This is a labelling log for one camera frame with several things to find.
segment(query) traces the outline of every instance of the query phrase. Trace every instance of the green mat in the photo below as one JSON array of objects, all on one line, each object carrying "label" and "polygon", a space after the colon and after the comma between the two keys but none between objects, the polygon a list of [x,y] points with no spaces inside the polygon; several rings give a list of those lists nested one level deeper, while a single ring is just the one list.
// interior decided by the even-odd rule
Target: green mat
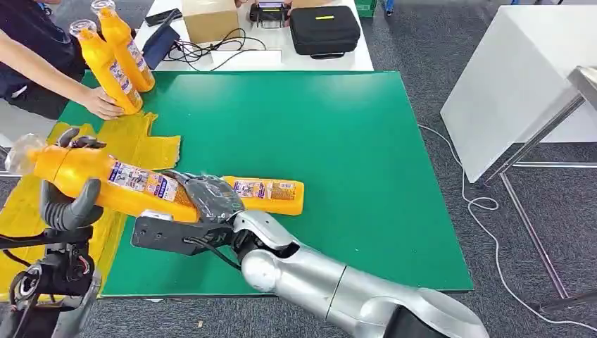
[{"label": "green mat", "polygon": [[[302,181],[303,214],[275,216],[302,242],[395,282],[472,288],[398,73],[154,75],[144,110],[152,135],[182,135],[178,170]],[[101,126],[73,103],[61,120]],[[256,293],[211,253],[131,246],[133,221],[104,296]]]}]

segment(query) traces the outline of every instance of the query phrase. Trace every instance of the black case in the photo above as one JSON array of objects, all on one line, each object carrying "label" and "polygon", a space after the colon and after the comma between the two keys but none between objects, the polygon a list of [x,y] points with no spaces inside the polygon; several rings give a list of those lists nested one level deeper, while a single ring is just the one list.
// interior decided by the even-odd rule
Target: black case
[{"label": "black case", "polygon": [[294,50],[312,58],[340,57],[356,48],[360,27],[348,6],[295,8],[290,13]]}]

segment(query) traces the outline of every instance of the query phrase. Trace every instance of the orange plastic bottle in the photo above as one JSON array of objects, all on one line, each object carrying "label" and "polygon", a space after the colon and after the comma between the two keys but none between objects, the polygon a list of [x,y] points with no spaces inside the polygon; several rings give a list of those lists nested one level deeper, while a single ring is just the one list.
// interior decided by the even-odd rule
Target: orange plastic bottle
[{"label": "orange plastic bottle", "polygon": [[75,198],[89,178],[99,178],[97,205],[139,216],[145,210],[196,222],[199,212],[176,180],[116,160],[103,149],[47,146],[33,134],[21,137],[6,159],[6,169],[54,183]]},{"label": "orange plastic bottle", "polygon": [[109,45],[97,34],[95,23],[77,20],[70,33],[79,39],[83,58],[106,93],[116,100],[125,114],[135,114],[143,106],[139,92],[133,88]]},{"label": "orange plastic bottle", "polygon": [[245,208],[282,215],[303,212],[305,185],[299,181],[224,176],[241,197]]},{"label": "orange plastic bottle", "polygon": [[103,37],[112,47],[116,59],[131,79],[132,85],[140,92],[148,92],[156,81],[145,63],[143,55],[134,44],[131,29],[116,13],[112,0],[95,0],[92,11],[99,17]]}]

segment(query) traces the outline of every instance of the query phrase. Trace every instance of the robotic arm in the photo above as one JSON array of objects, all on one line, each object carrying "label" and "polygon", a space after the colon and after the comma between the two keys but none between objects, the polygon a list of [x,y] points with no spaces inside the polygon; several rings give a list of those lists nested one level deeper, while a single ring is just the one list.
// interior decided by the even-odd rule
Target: robotic arm
[{"label": "robotic arm", "polygon": [[[103,146],[90,138],[71,142],[76,134],[66,135],[61,145]],[[132,245],[184,255],[212,251],[239,269],[253,288],[299,305],[353,337],[489,337],[481,320],[451,297],[351,268],[301,243],[271,215],[244,210],[220,178],[175,171],[167,175],[186,189],[201,219],[178,223],[169,215],[146,211],[135,222]],[[72,200],[44,182],[41,214],[50,228],[33,237],[0,236],[0,249],[46,245],[45,257],[11,285],[12,305],[0,325],[0,338],[66,338],[80,332],[100,285],[87,254],[91,224],[102,212],[94,206],[99,188],[98,180],[90,180]],[[239,264],[220,253],[219,246],[230,246]],[[40,294],[66,297],[40,306]]]},{"label": "robotic arm", "polygon": [[205,218],[190,225],[143,215],[135,223],[134,246],[194,255],[228,245],[253,288],[299,305],[353,337],[489,337],[481,320],[451,297],[351,268],[301,243],[271,215],[243,210],[219,178],[170,174]]}]

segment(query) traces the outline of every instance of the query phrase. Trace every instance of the yellow cloth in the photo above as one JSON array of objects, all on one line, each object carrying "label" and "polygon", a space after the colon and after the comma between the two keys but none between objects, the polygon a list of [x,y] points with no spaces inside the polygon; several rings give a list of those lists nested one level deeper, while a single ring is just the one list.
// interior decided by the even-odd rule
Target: yellow cloth
[{"label": "yellow cloth", "polygon": [[[178,161],[180,136],[150,137],[151,124],[158,116],[153,113],[128,115],[117,120],[106,121],[97,138],[107,143],[106,150],[118,160],[148,170],[173,168]],[[56,123],[48,136],[53,144],[70,126]],[[83,125],[79,136],[94,135],[91,125]],[[0,212],[0,234],[19,237],[39,234],[46,224],[39,216],[40,179],[26,175],[12,191]],[[120,236],[125,226],[126,215],[104,210],[102,217],[94,223],[93,238],[89,241],[89,253],[96,269],[102,275],[102,287],[116,255]],[[44,253],[43,246],[12,249],[11,252],[33,263]],[[14,276],[24,266],[0,254],[0,301],[8,299],[8,288]]]}]

